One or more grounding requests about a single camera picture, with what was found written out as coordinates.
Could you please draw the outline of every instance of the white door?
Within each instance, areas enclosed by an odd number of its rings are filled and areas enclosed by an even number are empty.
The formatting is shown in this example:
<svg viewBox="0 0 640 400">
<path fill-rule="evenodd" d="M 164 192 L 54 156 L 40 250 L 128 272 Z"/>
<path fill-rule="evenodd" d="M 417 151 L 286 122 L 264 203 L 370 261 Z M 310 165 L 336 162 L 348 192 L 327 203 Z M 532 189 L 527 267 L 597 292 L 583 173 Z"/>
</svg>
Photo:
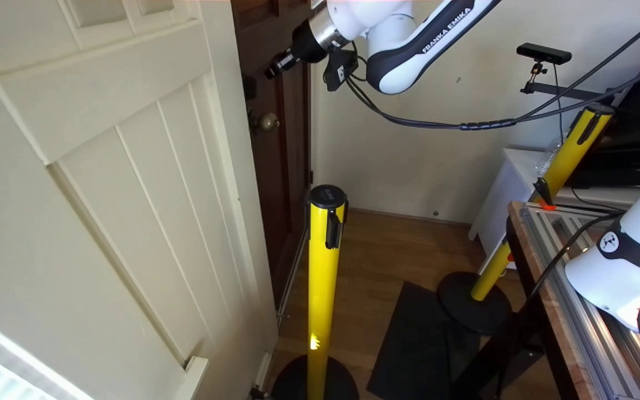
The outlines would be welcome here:
<svg viewBox="0 0 640 400">
<path fill-rule="evenodd" d="M 275 340 L 232 12 L 0 0 L 0 330 L 96 397 L 244 397 Z"/>
</svg>

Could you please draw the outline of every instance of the white cabinet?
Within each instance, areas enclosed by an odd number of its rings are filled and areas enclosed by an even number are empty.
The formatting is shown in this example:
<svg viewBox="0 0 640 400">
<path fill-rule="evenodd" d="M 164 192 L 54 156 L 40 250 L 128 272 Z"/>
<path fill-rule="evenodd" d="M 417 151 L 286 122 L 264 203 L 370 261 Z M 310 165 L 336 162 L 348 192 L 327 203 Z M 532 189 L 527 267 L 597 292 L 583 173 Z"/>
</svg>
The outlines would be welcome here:
<svg viewBox="0 0 640 400">
<path fill-rule="evenodd" d="M 492 192 L 470 225 L 468 237 L 479 237 L 486 255 L 492 255 L 505 237 L 507 204 L 513 200 L 529 200 L 534 183 L 542 176 L 549 162 L 547 151 L 505 150 L 502 167 L 493 181 Z"/>
</svg>

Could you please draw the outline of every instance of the floor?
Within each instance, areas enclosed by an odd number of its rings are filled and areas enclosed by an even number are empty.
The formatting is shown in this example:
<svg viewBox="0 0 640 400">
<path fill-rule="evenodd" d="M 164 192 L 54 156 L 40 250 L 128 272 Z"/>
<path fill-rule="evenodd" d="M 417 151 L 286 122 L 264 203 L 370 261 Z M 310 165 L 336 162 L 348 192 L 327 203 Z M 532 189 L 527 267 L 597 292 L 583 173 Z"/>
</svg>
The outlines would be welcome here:
<svg viewBox="0 0 640 400">
<path fill-rule="evenodd" d="M 479 245 L 468 243 L 467 235 L 467 225 L 350 212 L 340 251 L 330 356 L 350 371 L 362 400 L 378 400 L 364 386 L 402 284 L 414 283 L 434 292 L 446 274 L 476 272 L 483 265 Z M 280 327 L 267 390 L 286 363 L 304 354 L 306 263 L 302 265 Z M 508 272 L 497 284 L 513 309 L 523 304 L 518 276 Z M 502 393 L 505 400 L 534 395 L 557 397 L 545 357 Z"/>
</svg>

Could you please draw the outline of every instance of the black mat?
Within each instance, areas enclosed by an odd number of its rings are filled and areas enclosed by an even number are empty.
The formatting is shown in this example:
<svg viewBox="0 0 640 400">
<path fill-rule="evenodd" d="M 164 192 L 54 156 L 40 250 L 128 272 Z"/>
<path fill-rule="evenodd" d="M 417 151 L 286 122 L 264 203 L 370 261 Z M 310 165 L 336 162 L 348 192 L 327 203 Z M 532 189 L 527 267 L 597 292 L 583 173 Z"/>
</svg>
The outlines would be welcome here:
<svg viewBox="0 0 640 400">
<path fill-rule="evenodd" d="M 435 293 L 405 283 L 367 390 L 383 400 L 452 397 L 479 337 L 452 322 Z"/>
</svg>

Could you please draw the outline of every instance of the white wall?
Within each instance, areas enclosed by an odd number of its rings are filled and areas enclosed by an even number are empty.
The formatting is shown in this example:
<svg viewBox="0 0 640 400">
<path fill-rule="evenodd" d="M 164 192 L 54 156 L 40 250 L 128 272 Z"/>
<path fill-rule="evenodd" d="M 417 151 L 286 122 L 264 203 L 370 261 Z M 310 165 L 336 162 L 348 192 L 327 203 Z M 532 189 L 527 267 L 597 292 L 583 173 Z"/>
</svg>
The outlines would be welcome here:
<svg viewBox="0 0 640 400">
<path fill-rule="evenodd" d="M 435 2 L 415 5 L 419 21 Z M 557 70 L 560 84 L 570 84 L 638 30 L 635 0 L 502 0 L 417 87 L 405 96 L 374 99 L 388 114 L 426 121 L 518 116 L 547 100 L 520 93 L 532 61 L 515 55 L 518 45 L 570 51 L 574 61 Z M 340 185 L 358 209 L 470 223 L 497 173 L 502 147 L 552 150 L 557 139 L 555 119 L 486 133 L 396 126 L 367 111 L 346 87 L 327 93 L 323 70 L 315 67 L 310 79 L 315 181 Z M 640 43 L 583 89 L 599 91 L 638 72 Z"/>
</svg>

